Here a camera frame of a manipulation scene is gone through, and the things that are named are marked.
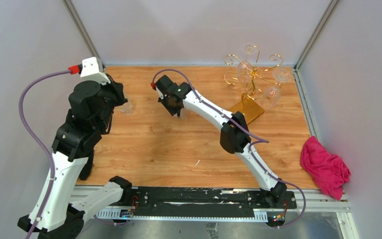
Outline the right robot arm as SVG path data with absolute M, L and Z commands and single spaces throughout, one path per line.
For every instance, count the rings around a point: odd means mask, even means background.
M 190 82 L 174 83 L 167 75 L 154 79 L 151 87 L 158 101 L 172 116 L 180 116 L 182 110 L 190 110 L 206 119 L 220 132 L 220 145 L 228 153 L 239 157 L 250 169 L 264 194 L 267 206 L 276 208 L 284 201 L 287 186 L 268 167 L 254 147 L 244 115 L 227 111 L 201 95 Z

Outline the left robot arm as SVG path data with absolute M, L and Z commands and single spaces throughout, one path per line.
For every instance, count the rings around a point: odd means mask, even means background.
M 50 169 L 33 211 L 18 220 L 28 236 L 40 239 L 74 239 L 85 223 L 105 207 L 132 201 L 132 184 L 112 177 L 98 191 L 71 202 L 78 178 L 91 171 L 94 147 L 111 129 L 114 108 L 126 103 L 123 85 L 109 75 L 105 80 L 86 80 L 69 95 L 70 109 L 56 133 L 50 150 Z

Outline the clear ribbed wine glass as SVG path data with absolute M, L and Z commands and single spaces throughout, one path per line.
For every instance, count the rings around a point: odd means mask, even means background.
M 131 115 L 133 112 L 133 107 L 132 107 L 132 100 L 128 95 L 125 95 L 125 102 L 116 107 L 117 111 L 122 113 L 123 115 Z

